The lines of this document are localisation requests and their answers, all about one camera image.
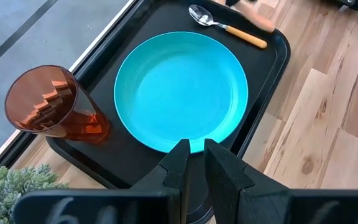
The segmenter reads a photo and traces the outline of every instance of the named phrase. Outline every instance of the wooden floor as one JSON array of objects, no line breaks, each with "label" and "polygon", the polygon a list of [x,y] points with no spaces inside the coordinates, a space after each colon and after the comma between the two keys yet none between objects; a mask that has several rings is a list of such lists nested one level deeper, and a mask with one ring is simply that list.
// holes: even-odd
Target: wooden floor
[{"label": "wooden floor", "polygon": [[[291,60],[243,158],[291,188],[358,189],[358,12],[319,0],[259,0],[291,45]],[[44,139],[15,167],[51,164],[71,187],[98,183]]]}]

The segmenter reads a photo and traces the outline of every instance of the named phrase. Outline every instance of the metal spoon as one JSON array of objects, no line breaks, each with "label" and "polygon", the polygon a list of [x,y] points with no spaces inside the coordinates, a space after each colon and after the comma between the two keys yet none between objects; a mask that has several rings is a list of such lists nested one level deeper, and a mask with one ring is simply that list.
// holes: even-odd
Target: metal spoon
[{"label": "metal spoon", "polygon": [[236,29],[234,27],[221,24],[219,22],[214,22],[214,19],[210,12],[208,12],[206,9],[204,9],[201,6],[197,6],[192,4],[189,7],[189,13],[190,16],[199,24],[203,26],[210,26],[210,25],[217,25],[220,28],[225,29],[229,33],[236,35],[240,37],[243,40],[246,40],[250,42],[251,44],[254,44],[255,46],[260,47],[261,49],[265,49],[267,47],[266,41],[259,39],[258,37],[254,37],[253,35],[247,34],[239,29]]}]

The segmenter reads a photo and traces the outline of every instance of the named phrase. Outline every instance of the green succulent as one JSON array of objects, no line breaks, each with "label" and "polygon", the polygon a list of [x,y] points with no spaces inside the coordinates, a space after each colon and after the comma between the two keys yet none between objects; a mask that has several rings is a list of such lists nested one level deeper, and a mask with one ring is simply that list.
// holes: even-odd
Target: green succulent
[{"label": "green succulent", "polygon": [[33,190],[66,189],[68,184],[56,183],[57,174],[48,165],[21,170],[0,168],[0,224],[13,224],[13,209],[17,199]]}]

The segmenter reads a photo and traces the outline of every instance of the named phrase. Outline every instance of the orange glass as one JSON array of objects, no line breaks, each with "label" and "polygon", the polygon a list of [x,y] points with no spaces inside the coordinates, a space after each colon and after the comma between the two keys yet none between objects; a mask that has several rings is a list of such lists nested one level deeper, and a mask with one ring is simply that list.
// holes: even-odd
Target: orange glass
[{"label": "orange glass", "polygon": [[73,74],[54,65],[33,68],[15,81],[6,95],[5,114],[17,129],[94,144],[110,129]]}]

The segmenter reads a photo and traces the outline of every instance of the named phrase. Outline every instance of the turquoise plate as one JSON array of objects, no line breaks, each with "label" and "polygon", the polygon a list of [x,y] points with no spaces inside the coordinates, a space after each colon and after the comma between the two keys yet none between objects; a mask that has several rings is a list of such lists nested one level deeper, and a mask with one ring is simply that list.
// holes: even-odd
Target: turquoise plate
[{"label": "turquoise plate", "polygon": [[114,102],[127,130],[141,143],[169,152],[189,139],[191,153],[204,139],[221,142],[246,110],[246,75],[218,41],[171,32],[136,47],[118,71]]}]

